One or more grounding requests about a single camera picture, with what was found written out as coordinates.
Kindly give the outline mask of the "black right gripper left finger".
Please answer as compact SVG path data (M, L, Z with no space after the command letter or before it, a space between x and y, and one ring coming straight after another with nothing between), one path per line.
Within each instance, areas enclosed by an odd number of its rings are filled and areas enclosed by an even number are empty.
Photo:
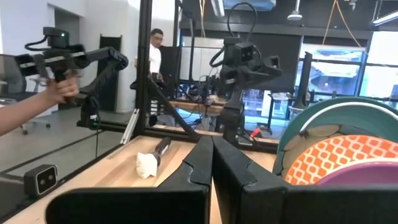
M85 188L56 196L51 224L179 224L210 221L213 141L203 136L157 187Z

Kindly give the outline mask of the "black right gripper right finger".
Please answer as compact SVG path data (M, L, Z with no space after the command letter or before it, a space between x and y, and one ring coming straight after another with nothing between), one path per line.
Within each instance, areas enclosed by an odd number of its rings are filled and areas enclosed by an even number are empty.
M291 185L223 138L212 140L223 223L397 224L395 185Z

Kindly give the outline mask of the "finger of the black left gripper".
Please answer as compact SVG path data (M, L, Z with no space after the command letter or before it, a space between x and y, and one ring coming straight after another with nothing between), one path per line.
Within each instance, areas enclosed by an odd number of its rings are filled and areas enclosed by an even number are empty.
M261 74L258 78L260 82L266 82L282 76L282 70L275 67L263 67L259 70L259 73Z
M264 91L267 88L267 80L247 80L243 82L242 89L243 90L262 90Z

